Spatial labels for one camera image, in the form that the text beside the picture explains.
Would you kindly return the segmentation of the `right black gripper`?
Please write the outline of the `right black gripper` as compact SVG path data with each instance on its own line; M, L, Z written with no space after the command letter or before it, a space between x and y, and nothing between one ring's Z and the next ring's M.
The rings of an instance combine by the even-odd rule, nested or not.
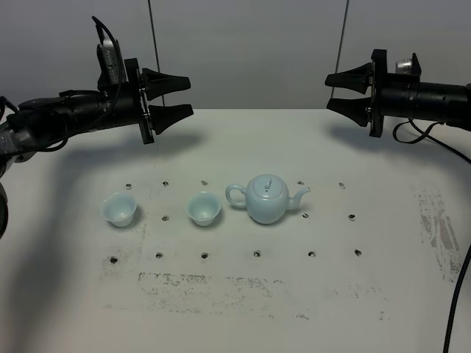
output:
M341 114L361 127L366 127L370 118L371 137L379 138L383 132L384 117L413 118L419 82L400 82L397 75L387 68L387 50L375 49L371 63L360 67L327 75L325 85L331 88L344 88L365 94L372 86L370 98L336 99L331 98L327 109Z

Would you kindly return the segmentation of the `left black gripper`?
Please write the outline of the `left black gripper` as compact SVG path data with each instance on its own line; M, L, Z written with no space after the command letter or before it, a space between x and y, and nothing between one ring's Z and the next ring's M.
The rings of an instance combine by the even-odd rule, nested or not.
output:
M118 101L113 108L110 118L112 127L137 124L143 143L150 144L154 143L151 125L155 134L160 135L170 126L194 114L190 104L147 107L146 103L146 98L153 100L166 94L190 89L191 83L188 77L162 74L148 68L142 69L141 77L138 61L135 58L125 60L124 66L127 82L121 86Z

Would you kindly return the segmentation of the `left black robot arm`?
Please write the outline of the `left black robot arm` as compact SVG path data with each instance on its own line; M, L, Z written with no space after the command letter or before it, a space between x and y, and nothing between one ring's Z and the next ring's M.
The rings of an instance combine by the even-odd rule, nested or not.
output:
M1 172L38 152L57 151L72 137L88 132L137 125L142 141L150 144L156 135L193 115L190 104L149 104L157 97L190 89L189 78L140 68L135 58L120 66L122 82L113 84L101 74L97 90L67 90L18 107L2 97L1 109L12 112L1 115Z

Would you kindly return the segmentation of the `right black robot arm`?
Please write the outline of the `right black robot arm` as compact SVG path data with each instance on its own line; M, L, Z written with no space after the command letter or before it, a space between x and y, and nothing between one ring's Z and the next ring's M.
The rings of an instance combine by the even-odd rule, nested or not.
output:
M373 51L371 61L360 67L329 74L325 85L371 95L362 99L331 98L327 108L348 117L369 135L379 138L386 116L433 121L470 130L470 86L422 82L422 69L412 54L404 69L388 72L387 50Z

